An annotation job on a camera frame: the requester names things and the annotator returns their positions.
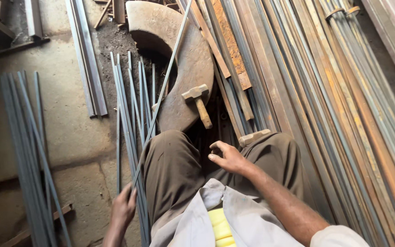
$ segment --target concrete floor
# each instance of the concrete floor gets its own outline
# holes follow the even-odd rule
[[[22,0],[14,0],[11,27],[25,32]],[[92,27],[101,12],[101,5],[84,0],[85,11]],[[45,126],[50,164],[61,205],[73,204],[75,213],[67,219],[72,244],[94,247],[101,244],[107,229],[112,200],[116,195],[115,85],[112,78],[109,51],[133,53],[135,45],[125,31],[104,20],[96,32],[91,30],[97,54],[109,117],[90,119],[85,106],[83,86],[74,42],[64,0],[40,0],[44,33],[51,42],[0,59],[0,74],[25,69],[32,81],[33,71],[40,75]],[[381,62],[395,93],[395,67],[391,62],[367,15],[359,20],[372,40],[372,47]],[[25,33],[18,42],[25,41]],[[125,149],[122,151],[122,183],[130,182]],[[27,228],[21,190],[16,178],[15,157],[0,92],[0,245]],[[137,217],[126,236],[127,246],[140,246]]]

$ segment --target metal ring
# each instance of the metal ring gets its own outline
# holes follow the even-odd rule
[[[361,9],[359,8],[359,6],[354,6],[353,8],[347,9],[347,10],[344,12],[344,14],[345,14],[345,16],[347,16],[347,15],[350,15],[350,14],[353,14],[353,13],[356,12],[356,15],[358,15],[359,12],[360,12],[360,10],[361,10]]]
[[[326,21],[328,21],[330,19],[330,17],[332,17],[333,14],[337,13],[337,12],[342,12],[345,13],[345,9],[343,8],[338,8],[333,10],[332,12],[330,12],[327,16],[326,16]]]

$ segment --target grey shirt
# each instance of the grey shirt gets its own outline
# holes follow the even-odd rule
[[[216,244],[208,210],[223,201],[223,213],[238,247],[302,246],[269,209],[215,179],[200,188],[185,211],[169,210],[152,227],[151,247],[205,246]],[[317,232],[311,247],[368,247],[356,232],[345,226],[329,226]]]

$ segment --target hand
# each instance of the hand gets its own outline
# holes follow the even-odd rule
[[[255,166],[241,155],[235,147],[222,141],[211,144],[210,149],[212,149],[212,151],[211,154],[208,155],[208,159],[227,172],[244,176],[248,168]]]
[[[129,195],[131,185],[128,183],[112,203],[111,226],[120,231],[126,231],[135,216],[136,188]]]

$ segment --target leg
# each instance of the leg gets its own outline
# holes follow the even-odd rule
[[[299,199],[303,199],[299,148],[292,137],[284,133],[269,134],[246,146],[241,154]],[[261,197],[254,185],[240,175],[219,169],[210,176],[245,195]]]
[[[205,184],[199,151],[179,131],[152,138],[141,154],[151,226],[170,208],[185,208]]]

